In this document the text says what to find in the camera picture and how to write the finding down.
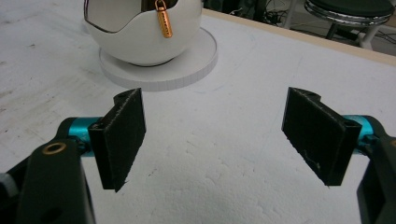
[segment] black robot arm part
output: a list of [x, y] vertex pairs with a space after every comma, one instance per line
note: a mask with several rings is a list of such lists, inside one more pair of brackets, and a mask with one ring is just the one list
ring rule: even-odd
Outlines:
[[55, 137], [0, 175], [2, 223], [95, 223], [80, 156], [94, 152], [104, 189], [120, 190], [146, 132], [141, 90], [102, 118], [64, 120]]
[[340, 116], [311, 92], [289, 88], [282, 131], [327, 186], [342, 183], [356, 149], [370, 158], [358, 188], [363, 224], [396, 223], [396, 138], [370, 116]]

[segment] white table surface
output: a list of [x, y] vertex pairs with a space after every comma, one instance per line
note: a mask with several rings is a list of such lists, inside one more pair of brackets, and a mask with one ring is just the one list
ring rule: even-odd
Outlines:
[[[103, 116], [126, 91], [104, 77], [82, 6], [0, 2], [1, 172], [62, 120]], [[148, 131], [128, 183], [102, 190], [94, 158], [82, 160], [97, 222], [360, 223], [356, 189], [368, 160], [353, 156], [343, 186], [323, 186], [281, 132], [287, 90], [314, 91], [396, 135], [396, 58], [205, 14], [219, 62], [189, 87], [143, 93]]]

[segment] white circular base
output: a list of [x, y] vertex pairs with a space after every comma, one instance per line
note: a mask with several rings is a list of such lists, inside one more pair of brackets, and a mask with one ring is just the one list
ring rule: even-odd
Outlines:
[[142, 91], [170, 91], [183, 88], [207, 76], [218, 61], [215, 37], [201, 28], [192, 45], [168, 63], [152, 67], [133, 65], [99, 51], [102, 69], [111, 81]]

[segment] black stool seat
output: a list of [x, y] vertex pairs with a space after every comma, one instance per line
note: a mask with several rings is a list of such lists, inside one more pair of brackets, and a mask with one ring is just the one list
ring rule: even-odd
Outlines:
[[332, 23], [327, 39], [332, 39], [339, 24], [378, 26], [387, 22], [394, 11], [389, 0], [305, 0], [304, 7], [312, 15]]
[[383, 17], [392, 14], [389, 0], [310, 0], [323, 9], [357, 17]]

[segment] brass screw insert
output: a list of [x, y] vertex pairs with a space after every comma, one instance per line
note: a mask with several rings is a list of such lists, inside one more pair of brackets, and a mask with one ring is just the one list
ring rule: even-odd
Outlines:
[[61, 152], [66, 149], [66, 144], [59, 142], [59, 143], [52, 143], [43, 149], [43, 154], [45, 155], [53, 155], [58, 152]]

